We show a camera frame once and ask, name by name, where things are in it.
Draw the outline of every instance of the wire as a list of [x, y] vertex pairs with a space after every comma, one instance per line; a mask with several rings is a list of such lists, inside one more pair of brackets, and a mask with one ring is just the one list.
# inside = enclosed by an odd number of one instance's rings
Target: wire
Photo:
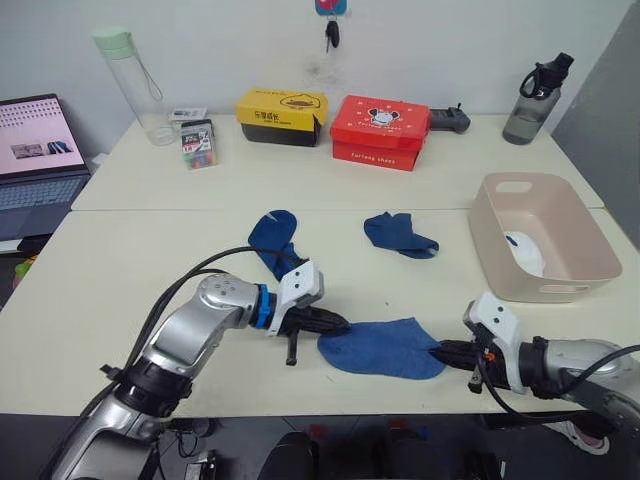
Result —
[[[149, 311], [149, 314], [147, 315], [147, 318], [145, 319], [144, 324], [142, 325], [142, 328], [140, 329], [138, 337], [136, 338], [133, 348], [131, 349], [131, 353], [129, 354], [129, 357], [127, 358], [125, 366], [122, 369], [121, 375], [126, 374], [126, 372], [133, 366], [133, 363], [137, 360], [138, 356], [142, 351], [142, 348], [149, 340], [151, 332], [153, 332], [153, 329], [155, 328], [158, 320], [160, 319], [162, 312], [167, 307], [171, 299], [178, 292], [180, 287], [182, 287], [190, 278], [193, 278], [197, 275], [203, 275], [206, 273], [226, 273], [224, 270], [205, 269], [204, 267], [206, 267], [210, 263], [220, 260], [221, 258], [227, 257], [229, 255], [234, 255], [236, 253], [243, 253], [243, 252], [256, 252], [256, 253], [267, 253], [270, 255], [276, 255], [280, 258], [288, 259], [295, 266], [299, 266], [306, 261], [306, 260], [301, 260], [299, 258], [287, 255], [286, 253], [283, 253], [279, 250], [272, 250], [268, 248], [258, 248], [258, 247], [236, 247], [236, 248], [230, 248], [220, 253], [216, 253], [215, 255], [212, 255], [206, 260], [203, 260], [202, 262], [198, 263], [186, 274], [184, 274], [178, 280], [173, 282], [171, 286], [169, 286], [169, 288], [167, 288], [162, 293], [162, 295], [158, 297], [153, 307]], [[118, 383], [119, 382], [117, 379], [111, 381], [106, 387], [104, 387], [95, 397], [93, 397], [89, 401], [87, 406], [82, 410], [79, 417], [73, 422], [73, 424], [71, 425], [71, 427], [69, 428], [65, 436], [62, 438], [62, 440], [60, 440], [58, 444], [54, 447], [53, 452], [49, 457], [47, 463], [44, 465], [44, 467], [40, 471], [39, 478], [43, 480], [48, 480], [53, 475], [53, 471], [57, 466], [58, 461], [60, 460], [60, 457], [64, 453], [67, 445], [69, 444], [70, 439], [73, 437], [76, 431], [80, 428], [80, 426], [86, 421], [89, 415], [91, 415], [91, 413], [95, 410], [95, 408], [105, 398], [107, 398], [107, 396], [109, 396], [109, 394], [115, 389]]]
[[539, 415], [538, 416], [538, 415], [527, 415], [527, 414], [518, 412], [502, 399], [502, 397], [498, 394], [496, 388], [493, 386], [493, 383], [491, 383], [491, 379], [489, 378], [489, 374], [487, 373], [487, 367], [485, 365], [484, 357], [482, 356], [481, 351], [476, 352], [476, 364], [478, 365], [478, 370], [480, 371], [480, 377], [482, 378], [482, 381], [487, 386], [489, 393], [491, 394], [493, 399], [496, 401], [496, 403], [498, 403], [498, 405], [500, 405], [507, 413], [510, 413], [511, 415], [514, 415], [520, 418], [520, 420], [527, 423], [531, 423], [531, 422], [554, 423], [554, 422], [563, 422], [565, 420], [568, 420], [573, 415], [575, 415], [575, 414], [569, 413], [565, 415], [547, 415], [547, 416]]
[[639, 345], [631, 345], [629, 347], [621, 348], [620, 350], [616, 350], [615, 352], [611, 352], [609, 355], [605, 355], [597, 362], [591, 364], [590, 367], [583, 370], [583, 372], [578, 375], [574, 380], [571, 381], [568, 385], [561, 388], [558, 392], [558, 395], [566, 395], [567, 393], [578, 388], [587, 378], [593, 375], [596, 371], [598, 371], [601, 367], [605, 366], [607, 363], [612, 362], [616, 358], [623, 357], [625, 355], [629, 355], [633, 352], [640, 352], [640, 344]]
[[280, 417], [280, 418], [282, 419], [282, 421], [283, 421], [284, 423], [286, 423], [287, 425], [289, 425], [289, 428], [291, 428], [291, 431], [292, 431], [292, 432], [299, 432], [299, 431], [300, 431], [299, 429], [297, 429], [296, 427], [294, 427], [294, 426], [291, 424], [291, 422], [290, 422], [289, 420], [287, 420], [285, 417]]
[[193, 457], [194, 454], [196, 453], [196, 450], [198, 449], [198, 443], [199, 443], [199, 438], [196, 436], [195, 439], [195, 443], [193, 444], [193, 447], [191, 448], [191, 451], [187, 453], [187, 451], [184, 449], [184, 436], [182, 432], [175, 432], [176, 433], [176, 438], [178, 439], [178, 455], [180, 455], [180, 458], [190, 458]]
[[360, 419], [361, 418], [362, 418], [362, 415], [358, 415], [358, 418], [356, 418], [356, 421], [353, 422], [353, 425], [351, 425], [351, 428], [349, 429], [349, 432], [347, 433], [347, 438], [351, 438], [351, 434], [353, 433], [353, 431], [358, 426], [358, 423], [360, 423]]
[[164, 474], [164, 470], [162, 469], [162, 454], [160, 453], [160, 446], [158, 445], [157, 441], [155, 444], [155, 451], [156, 451], [156, 462], [158, 464], [157, 471], [160, 473], [160, 477], [162, 478], [162, 480], [167, 480], [167, 477]]
[[167, 445], [166, 447], [164, 447], [164, 450], [162, 452], [160, 452], [160, 456], [163, 456], [165, 453], [167, 453], [169, 451], [169, 449], [171, 449], [171, 447], [173, 447], [173, 445], [178, 441], [177, 438], [174, 438], [173, 440], [171, 440], [171, 443], [169, 445]]

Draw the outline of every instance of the navy blue sock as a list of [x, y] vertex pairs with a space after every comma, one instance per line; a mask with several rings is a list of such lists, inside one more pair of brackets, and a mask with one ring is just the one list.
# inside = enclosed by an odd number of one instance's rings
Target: navy blue sock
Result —
[[[269, 248], [286, 253], [294, 259], [300, 259], [293, 250], [293, 237], [298, 222], [287, 210], [273, 210], [263, 216], [249, 235], [249, 245], [257, 248]], [[280, 279], [295, 268], [292, 260], [277, 257], [269, 253], [258, 253], [269, 270]]]
[[396, 250], [411, 258], [431, 258], [440, 249], [438, 242], [413, 233], [410, 213], [385, 212], [364, 221], [364, 233], [376, 247]]
[[343, 335], [318, 338], [322, 356], [340, 370], [415, 380], [435, 377], [444, 370], [444, 364], [429, 353], [438, 345], [415, 318], [352, 323]]

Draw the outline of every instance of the small package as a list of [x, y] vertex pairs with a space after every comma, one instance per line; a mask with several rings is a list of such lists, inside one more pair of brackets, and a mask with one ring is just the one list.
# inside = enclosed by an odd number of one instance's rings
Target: small package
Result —
[[204, 107], [182, 107], [174, 108], [169, 114], [169, 120], [175, 123], [192, 122], [194, 120], [204, 120], [207, 116], [207, 109]]
[[322, 93], [254, 88], [236, 104], [236, 118], [252, 142], [313, 147], [328, 110]]
[[333, 156], [413, 170], [430, 125], [425, 105], [347, 95], [331, 126]]
[[182, 155], [187, 167], [192, 169], [210, 167], [218, 163], [211, 120], [196, 120], [182, 124]]

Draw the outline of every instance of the laptop screen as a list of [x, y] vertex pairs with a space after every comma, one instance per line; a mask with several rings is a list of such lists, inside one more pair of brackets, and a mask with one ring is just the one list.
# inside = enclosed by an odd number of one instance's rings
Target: laptop screen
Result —
[[83, 165], [55, 95], [0, 102], [0, 177]]

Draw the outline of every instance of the clear water bottle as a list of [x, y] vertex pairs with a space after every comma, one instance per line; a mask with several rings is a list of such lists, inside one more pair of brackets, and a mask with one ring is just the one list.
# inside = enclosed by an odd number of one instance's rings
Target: clear water bottle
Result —
[[177, 131], [169, 123], [162, 91], [142, 63], [131, 32], [122, 27], [107, 27], [93, 31], [91, 36], [149, 141], [154, 145], [172, 143]]
[[559, 54], [553, 62], [536, 63], [520, 85], [520, 98], [502, 131], [502, 137], [515, 145], [531, 143], [560, 98], [560, 86], [569, 74], [573, 58]]

